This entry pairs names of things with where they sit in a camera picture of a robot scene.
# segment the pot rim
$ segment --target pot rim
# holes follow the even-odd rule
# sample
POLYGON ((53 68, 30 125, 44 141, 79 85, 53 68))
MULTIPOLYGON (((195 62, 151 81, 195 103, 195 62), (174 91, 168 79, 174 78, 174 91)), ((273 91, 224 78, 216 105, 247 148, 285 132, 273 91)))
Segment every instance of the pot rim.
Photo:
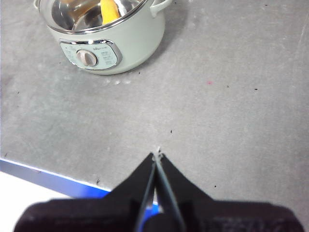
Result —
MULTIPOLYGON (((55 28, 53 26, 48 25, 48 22, 45 20, 47 26, 49 28, 51 28, 52 30, 55 30, 57 32, 60 33, 64 33, 64 34, 69 34, 69 35, 87 35, 87 34, 91 34, 91 33, 95 33, 95 32, 99 32, 99 31, 103 31, 103 30, 107 30, 107 29, 111 29, 121 23, 123 23, 124 21, 128 20, 129 18, 131 18, 133 15, 135 15, 138 11, 140 11, 142 9, 142 7, 146 4, 146 2, 148 2, 149 0, 142 0, 136 7, 134 7, 130 12, 128 12, 127 14, 125 14, 124 16, 118 18, 115 21, 112 21, 110 23, 98 26, 98 27, 94 27, 94 28, 87 28, 87 29, 83 29, 83 30, 66 30, 66 29, 59 29, 59 28, 55 28)), ((38 2, 38 9, 40 11, 40 2, 41 0, 39 0, 38 2)))

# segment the gray surface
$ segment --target gray surface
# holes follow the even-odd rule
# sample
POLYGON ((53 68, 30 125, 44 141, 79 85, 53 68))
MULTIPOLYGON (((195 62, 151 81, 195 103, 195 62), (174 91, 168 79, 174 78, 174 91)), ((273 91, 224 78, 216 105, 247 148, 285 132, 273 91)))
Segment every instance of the gray surface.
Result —
POLYGON ((212 197, 309 231, 309 1, 176 0, 155 54, 115 76, 72 66, 31 2, 1 1, 2 157, 113 188, 161 146, 212 197))

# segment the white floor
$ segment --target white floor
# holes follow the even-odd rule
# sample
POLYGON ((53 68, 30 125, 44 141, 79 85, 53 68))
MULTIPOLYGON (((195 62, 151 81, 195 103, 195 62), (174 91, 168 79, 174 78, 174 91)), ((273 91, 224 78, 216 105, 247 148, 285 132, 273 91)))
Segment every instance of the white floor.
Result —
POLYGON ((13 232, 24 210, 33 203, 68 196, 0 172, 0 232, 13 232))

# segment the yellow food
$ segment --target yellow food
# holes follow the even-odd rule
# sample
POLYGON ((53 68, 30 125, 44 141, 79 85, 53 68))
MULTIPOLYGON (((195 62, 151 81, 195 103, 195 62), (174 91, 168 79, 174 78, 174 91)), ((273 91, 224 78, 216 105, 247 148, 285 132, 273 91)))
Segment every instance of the yellow food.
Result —
POLYGON ((118 7, 114 0, 101 0, 102 24, 107 24, 119 18, 118 7))

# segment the pot handle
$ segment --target pot handle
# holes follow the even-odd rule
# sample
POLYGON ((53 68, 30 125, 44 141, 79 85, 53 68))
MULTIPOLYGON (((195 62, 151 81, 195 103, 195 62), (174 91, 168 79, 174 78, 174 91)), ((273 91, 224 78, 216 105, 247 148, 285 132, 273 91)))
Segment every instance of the pot handle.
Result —
POLYGON ((34 0, 33 1, 33 6, 35 9, 39 10, 39 5, 40 5, 40 0, 34 0))
POLYGON ((154 0, 153 4, 150 7, 151 15, 155 18, 156 15, 172 3, 173 0, 164 0, 161 3, 158 3, 158 0, 154 0))

